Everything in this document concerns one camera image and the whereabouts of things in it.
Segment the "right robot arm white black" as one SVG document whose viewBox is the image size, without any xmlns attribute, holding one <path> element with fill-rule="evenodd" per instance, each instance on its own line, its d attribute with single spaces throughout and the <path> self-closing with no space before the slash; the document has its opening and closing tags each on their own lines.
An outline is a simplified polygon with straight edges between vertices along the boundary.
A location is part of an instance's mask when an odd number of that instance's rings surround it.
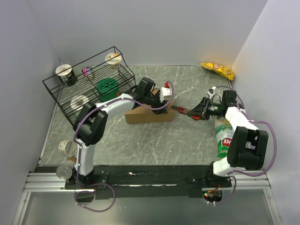
<svg viewBox="0 0 300 225">
<path fill-rule="evenodd" d="M 264 164 L 269 135 L 259 130 L 238 108 L 237 93 L 224 90 L 221 102 L 214 103 L 211 98 L 203 97 L 201 102 L 186 115 L 194 120 L 208 120 L 212 116 L 225 117 L 234 130 L 227 156 L 212 162 L 203 178 L 208 187 L 229 180 L 228 175 L 240 173 L 249 177 L 259 177 Z"/>
</svg>

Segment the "red black utility knife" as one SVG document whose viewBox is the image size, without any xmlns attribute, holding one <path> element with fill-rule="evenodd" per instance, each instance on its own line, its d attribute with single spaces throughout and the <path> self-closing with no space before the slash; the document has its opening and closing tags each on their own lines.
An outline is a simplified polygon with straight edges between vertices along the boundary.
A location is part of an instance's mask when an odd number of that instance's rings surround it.
<svg viewBox="0 0 300 225">
<path fill-rule="evenodd" d="M 181 106 L 172 105 L 171 108 L 174 109 L 174 110 L 176 110 L 180 114 L 184 114 L 184 115 L 187 115 L 190 112 L 189 109 L 181 107 Z"/>
</svg>

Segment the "brown cardboard express box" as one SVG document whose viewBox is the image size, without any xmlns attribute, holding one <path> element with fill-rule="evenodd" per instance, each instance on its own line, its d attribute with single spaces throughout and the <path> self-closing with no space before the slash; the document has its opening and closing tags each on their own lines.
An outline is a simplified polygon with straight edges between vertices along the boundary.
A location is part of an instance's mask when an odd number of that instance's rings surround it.
<svg viewBox="0 0 300 225">
<path fill-rule="evenodd" d="M 175 111 L 171 108 L 173 105 L 173 101 L 169 103 L 166 107 L 167 114 L 154 114 L 151 109 L 147 109 L 146 107 L 151 107 L 151 97 L 160 97 L 160 90 L 154 89 L 143 97 L 137 97 L 139 104 L 134 105 L 134 108 L 129 111 L 125 111 L 125 119 L 127 124 L 136 124 L 136 123 L 152 123 L 152 122 L 169 122 L 173 121 L 175 118 Z"/>
</svg>

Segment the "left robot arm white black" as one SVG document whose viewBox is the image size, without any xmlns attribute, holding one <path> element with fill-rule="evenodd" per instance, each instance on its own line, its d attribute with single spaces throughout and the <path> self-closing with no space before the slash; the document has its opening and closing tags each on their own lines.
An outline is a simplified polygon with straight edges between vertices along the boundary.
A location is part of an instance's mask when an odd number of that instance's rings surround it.
<svg viewBox="0 0 300 225">
<path fill-rule="evenodd" d="M 97 104 L 87 102 L 83 105 L 73 124 L 74 142 L 78 145 L 76 183 L 81 188 L 93 185 L 95 146 L 104 135 L 108 119 L 139 106 L 153 113 L 166 113 L 174 94 L 173 84 L 168 82 L 168 85 L 167 88 L 155 90 L 153 80 L 144 77 L 138 85 L 116 98 Z"/>
</svg>

